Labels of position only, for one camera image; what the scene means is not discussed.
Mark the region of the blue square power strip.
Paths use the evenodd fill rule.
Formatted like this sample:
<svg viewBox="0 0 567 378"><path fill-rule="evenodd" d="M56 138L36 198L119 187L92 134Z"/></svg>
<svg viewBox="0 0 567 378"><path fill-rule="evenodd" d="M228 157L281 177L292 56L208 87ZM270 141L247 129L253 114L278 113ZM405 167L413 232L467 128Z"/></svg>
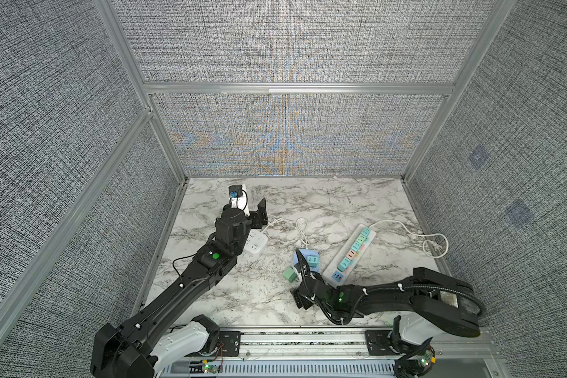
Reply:
<svg viewBox="0 0 567 378"><path fill-rule="evenodd" d="M299 261L299 255L302 255L304 263ZM297 249L293 253L292 268L297 272L302 270L310 272L319 272L320 257L318 252L309 249Z"/></svg>

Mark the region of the white square power strip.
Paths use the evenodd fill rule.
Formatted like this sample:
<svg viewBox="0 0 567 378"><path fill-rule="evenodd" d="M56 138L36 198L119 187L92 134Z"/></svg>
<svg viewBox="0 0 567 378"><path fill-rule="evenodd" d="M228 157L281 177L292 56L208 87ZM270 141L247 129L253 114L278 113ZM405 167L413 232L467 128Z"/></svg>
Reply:
<svg viewBox="0 0 567 378"><path fill-rule="evenodd" d="M252 229L247 237L243 252L250 253L252 255L259 255L264 249L266 249L268 242L269 238L264 232Z"/></svg>

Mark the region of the long white power strip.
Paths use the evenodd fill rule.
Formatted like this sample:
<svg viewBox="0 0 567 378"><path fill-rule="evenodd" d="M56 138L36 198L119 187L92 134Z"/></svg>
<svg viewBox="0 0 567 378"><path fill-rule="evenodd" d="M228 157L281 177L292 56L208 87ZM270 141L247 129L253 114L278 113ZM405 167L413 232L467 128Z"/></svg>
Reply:
<svg viewBox="0 0 567 378"><path fill-rule="evenodd" d="M376 232L372 228L360 224L323 269L321 275L324 281L335 288L344 285L375 238Z"/></svg>

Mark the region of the pink plug cube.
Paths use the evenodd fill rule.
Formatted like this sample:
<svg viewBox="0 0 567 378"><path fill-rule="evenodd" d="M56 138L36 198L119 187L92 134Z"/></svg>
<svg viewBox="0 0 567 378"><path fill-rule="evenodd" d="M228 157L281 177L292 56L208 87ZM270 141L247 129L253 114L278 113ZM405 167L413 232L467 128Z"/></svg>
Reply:
<svg viewBox="0 0 567 378"><path fill-rule="evenodd" d="M346 255L346 257L351 261L354 260L357 256L358 256L358 252L354 250L350 250Z"/></svg>

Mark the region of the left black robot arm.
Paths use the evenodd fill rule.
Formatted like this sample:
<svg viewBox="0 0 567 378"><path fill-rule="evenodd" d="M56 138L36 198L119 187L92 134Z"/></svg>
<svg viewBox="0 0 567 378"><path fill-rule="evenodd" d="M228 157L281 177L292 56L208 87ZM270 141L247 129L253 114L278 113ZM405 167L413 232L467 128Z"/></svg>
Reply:
<svg viewBox="0 0 567 378"><path fill-rule="evenodd" d="M225 209L215 232L193 256L184 272L153 302L118 327L105 324L95 335L91 374L95 377L156 377L188 354L209 354L219 327L197 316L182 329L168 333L185 310L216 286L235 266L252 229L269 222L266 200L256 211Z"/></svg>

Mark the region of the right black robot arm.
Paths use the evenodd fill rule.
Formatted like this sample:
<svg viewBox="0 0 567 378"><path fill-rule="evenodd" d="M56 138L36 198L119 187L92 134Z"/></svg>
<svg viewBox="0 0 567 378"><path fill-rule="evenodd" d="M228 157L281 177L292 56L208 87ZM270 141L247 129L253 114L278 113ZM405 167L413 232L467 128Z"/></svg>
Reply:
<svg viewBox="0 0 567 378"><path fill-rule="evenodd" d="M486 308L471 284L424 267L393 283L333 287L310 270L296 250L296 270L301 284L291 291L297 307L317 306L334 325L346 326L354 318L383 312L410 312L415 319L398 316L389 336L394 351L407 351L436 335L464 338L480 336L479 320Z"/></svg>

